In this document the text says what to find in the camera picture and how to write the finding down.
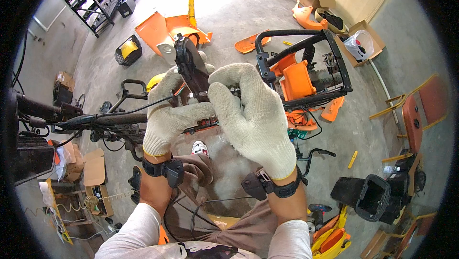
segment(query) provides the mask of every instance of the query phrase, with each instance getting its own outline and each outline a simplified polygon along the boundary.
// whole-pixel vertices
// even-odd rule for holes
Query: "white pipe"
[[[384,81],[382,80],[381,78],[381,74],[379,73],[378,69],[376,68],[375,66],[375,63],[373,63],[372,59],[368,59],[368,62],[370,63],[371,67],[373,67],[373,70],[375,71],[376,73],[376,76],[378,77],[379,79],[379,82],[381,82],[381,85],[382,85],[382,89],[384,90],[384,93],[386,93],[386,97],[387,99],[391,99],[391,96],[389,95],[389,91],[387,90],[387,87],[386,87],[386,84],[384,83]],[[396,124],[399,124],[399,119],[397,118],[397,114],[395,113],[395,110],[392,110],[392,114],[394,116],[394,120],[395,120],[395,123]]]
[[[59,17],[59,15],[62,13],[62,11],[64,11],[65,9],[65,6],[62,7],[62,9],[59,11],[59,13],[56,15],[56,17],[54,17],[53,21],[51,21],[51,23],[49,24],[48,27],[44,26],[43,23],[38,20],[38,18],[34,15],[33,16],[33,20],[35,20],[35,22],[37,22],[38,26],[40,26],[41,29],[43,29],[45,32],[48,32],[49,28],[51,27],[51,25],[53,25],[54,21],[56,21],[56,19]]]

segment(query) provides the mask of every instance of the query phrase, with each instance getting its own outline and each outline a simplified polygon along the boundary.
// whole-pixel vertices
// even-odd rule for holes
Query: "power drill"
[[[328,205],[309,205],[308,209],[312,212],[312,218],[314,219],[314,227],[316,230],[324,227],[324,214],[325,212],[331,211]]]

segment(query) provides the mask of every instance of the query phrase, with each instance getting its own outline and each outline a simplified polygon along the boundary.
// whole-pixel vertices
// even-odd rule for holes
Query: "concrete floor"
[[[122,80],[130,78],[148,82],[152,76],[170,68],[142,40],[143,55],[130,67],[118,65],[113,54],[119,44],[130,35],[135,34],[135,26],[155,11],[159,11],[166,17],[186,14],[187,2],[188,0],[137,0],[133,15],[125,19],[117,15],[114,19],[115,26],[101,33],[98,39],[89,34],[74,74],[76,81],[74,95],[78,97],[82,93],[86,94],[83,109],[85,113],[96,113],[106,100],[115,103],[117,101],[115,94]],[[235,62],[256,63],[254,52],[242,55],[234,49],[234,43],[238,40],[265,29],[301,29],[301,26],[291,16],[290,9],[295,5],[295,0],[195,0],[195,3],[197,26],[205,32],[214,33],[212,42],[204,45],[202,50],[208,56],[208,63],[217,68]],[[430,38],[434,39],[432,43],[424,42],[422,47],[419,42],[416,42],[418,31],[429,33],[433,31],[419,5],[416,6],[415,0],[390,0],[383,5],[382,9],[389,12],[391,9],[411,9],[412,13],[419,15],[417,19],[421,18],[421,21],[413,23],[413,27],[406,30],[396,30],[394,25],[391,25],[400,16],[396,16],[395,12],[392,14],[378,13],[371,23],[387,44],[384,52],[375,59],[375,64],[381,70],[388,84],[389,92],[394,96],[410,91],[434,71],[443,72],[442,63],[444,61],[434,36]],[[265,50],[269,52],[283,50],[285,45],[282,41],[284,40],[296,42],[301,38],[273,38],[265,46]],[[428,54],[423,52],[425,49],[428,49]],[[320,66],[322,64],[321,55],[327,52],[329,49],[326,44],[316,45],[314,60],[319,63],[317,68],[323,68]],[[398,128],[392,115],[388,114],[373,121],[368,120],[369,115],[386,108],[384,103],[386,96],[371,67],[365,65],[352,68],[347,60],[345,62],[354,91],[346,96],[346,101],[335,122],[325,123],[319,120],[324,128],[321,135],[299,142],[300,150],[304,153],[308,153],[312,148],[320,147],[337,154],[335,158],[314,157],[308,175],[309,186],[307,188],[309,203],[330,205],[335,210],[337,204],[330,198],[330,192],[340,176],[364,178],[369,174],[380,175],[381,159],[397,154],[403,147],[403,141],[396,138]],[[140,89],[132,86],[131,92],[139,93]],[[129,110],[144,104],[144,101],[130,99],[121,107]],[[442,156],[451,154],[449,148],[451,131],[448,129],[451,122],[452,117],[449,117],[426,132],[424,136],[422,152],[426,155],[424,166],[428,184],[425,194],[413,201],[422,211],[435,209],[440,203],[450,166],[449,157],[442,158]],[[202,188],[200,193],[208,199],[243,196],[240,181],[247,173],[254,170],[257,164],[248,161],[234,151],[219,127],[192,136],[179,136],[172,152],[178,155],[188,154],[192,143],[198,139],[208,145],[210,157],[214,163],[212,166],[214,182]],[[130,189],[127,180],[131,176],[132,167],[139,163],[132,158],[129,152],[107,151],[102,142],[89,141],[88,131],[85,131],[83,137],[79,138],[79,144],[83,154],[98,147],[106,151],[109,194],[122,193]],[[108,143],[108,145],[116,149],[120,144]],[[349,170],[347,164],[355,150],[358,150],[359,155],[353,168]],[[304,170],[304,164],[301,162],[298,164]],[[208,210],[223,216],[240,217],[253,204],[253,200],[228,201],[209,206]],[[127,220],[135,208],[135,204],[129,198],[116,200],[112,206],[115,213],[113,220],[122,223]],[[325,219],[335,214],[336,211],[332,211],[325,216]],[[352,245],[339,258],[358,258],[380,227],[389,228],[379,222],[367,222],[350,210],[346,229],[352,235]]]

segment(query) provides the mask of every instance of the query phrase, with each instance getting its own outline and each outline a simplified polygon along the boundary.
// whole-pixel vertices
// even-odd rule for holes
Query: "plastic bag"
[[[366,30],[359,30],[344,41],[344,46],[357,60],[366,60],[373,54],[373,40]]]

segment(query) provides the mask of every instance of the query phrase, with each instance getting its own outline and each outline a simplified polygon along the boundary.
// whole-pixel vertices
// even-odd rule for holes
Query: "black plastic crate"
[[[132,51],[125,59],[125,58],[123,58],[123,55],[121,54],[121,46],[123,44],[125,44],[127,41],[130,41],[130,40],[132,40],[135,43],[135,45],[138,47],[138,49]],[[121,43],[121,45],[119,45],[119,47],[115,51],[115,59],[116,59],[116,61],[118,62],[118,64],[123,65],[123,66],[132,65],[141,56],[142,56],[141,42],[139,41],[139,39],[137,39],[137,37],[135,35],[131,35],[131,37],[129,37],[128,39],[126,39],[126,41]]]

